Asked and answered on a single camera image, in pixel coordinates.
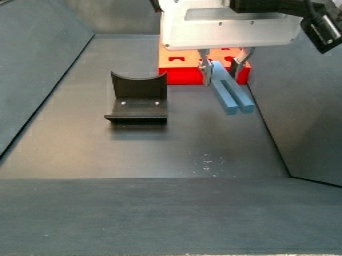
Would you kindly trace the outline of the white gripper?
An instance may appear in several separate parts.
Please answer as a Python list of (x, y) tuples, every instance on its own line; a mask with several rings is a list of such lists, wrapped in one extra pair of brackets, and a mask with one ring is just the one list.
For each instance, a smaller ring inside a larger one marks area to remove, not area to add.
[(233, 79), (255, 52), (253, 47), (285, 45), (297, 36), (300, 18), (280, 13), (236, 13), (229, 0), (158, 0), (160, 41), (168, 50), (197, 50), (202, 85), (210, 84), (214, 48), (241, 48), (232, 58)]

